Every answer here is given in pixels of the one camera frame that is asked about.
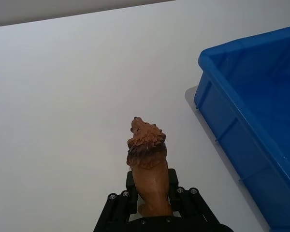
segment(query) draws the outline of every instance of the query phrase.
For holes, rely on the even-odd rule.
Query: toy lion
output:
[[[131,124],[133,137],[128,140],[127,164],[136,189],[145,204],[138,207],[143,217],[173,215],[168,201],[169,176],[166,161],[165,134],[155,124],[135,117]]]

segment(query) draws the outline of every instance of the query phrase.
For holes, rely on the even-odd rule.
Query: blue plastic bin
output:
[[[290,27],[204,50],[194,101],[272,231],[290,231]]]

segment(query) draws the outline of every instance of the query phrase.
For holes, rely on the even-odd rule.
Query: bolt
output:
[[[197,193],[197,190],[193,188],[192,190],[190,190],[190,192],[191,192],[192,194],[196,194],[196,193]]]
[[[128,197],[128,196],[129,196],[129,192],[124,191],[122,195],[123,195],[124,197]]]
[[[182,193],[182,192],[184,192],[184,190],[182,188],[178,188],[177,192]]]
[[[114,195],[114,194],[112,194],[111,196],[110,196],[110,199],[111,200],[114,200],[116,198],[116,196]]]

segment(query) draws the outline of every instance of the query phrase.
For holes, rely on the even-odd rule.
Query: lion mane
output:
[[[167,149],[165,134],[155,124],[142,123],[141,132],[128,140],[127,164],[132,167],[139,165],[146,169],[165,160]]]

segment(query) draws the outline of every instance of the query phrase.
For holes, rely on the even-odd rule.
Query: white surface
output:
[[[0,0],[0,26],[167,0]]]
[[[177,0],[0,28],[0,232],[92,231],[134,116],[222,223],[265,231],[184,95],[203,49],[286,26],[290,0]]]

